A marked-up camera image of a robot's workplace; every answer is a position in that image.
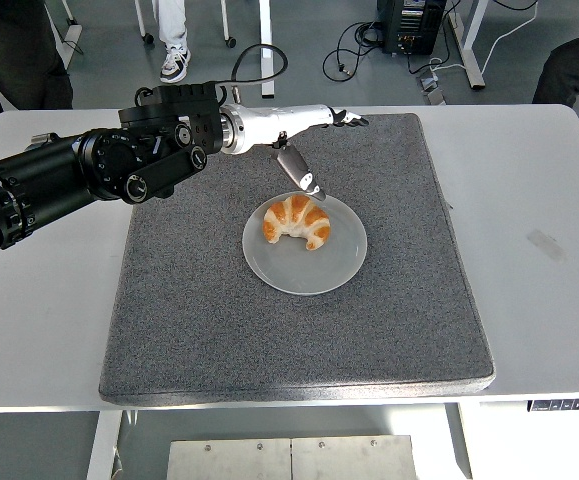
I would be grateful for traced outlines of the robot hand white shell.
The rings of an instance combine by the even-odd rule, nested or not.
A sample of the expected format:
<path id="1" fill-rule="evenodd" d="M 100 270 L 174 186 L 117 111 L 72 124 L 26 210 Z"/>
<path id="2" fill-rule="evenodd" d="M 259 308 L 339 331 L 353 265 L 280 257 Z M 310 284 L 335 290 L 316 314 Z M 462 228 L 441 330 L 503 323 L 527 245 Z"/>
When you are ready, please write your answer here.
<path id="1" fill-rule="evenodd" d="M 337 111 L 326 105 L 258 110 L 234 106 L 231 118 L 233 143 L 229 148 L 224 147 L 225 153 L 243 154 L 256 145 L 269 146 L 272 157 L 294 185 L 318 201 L 324 201 L 326 194 L 303 156 L 289 140 L 316 126 L 368 125 L 368 121 L 359 114 L 348 110 Z"/>

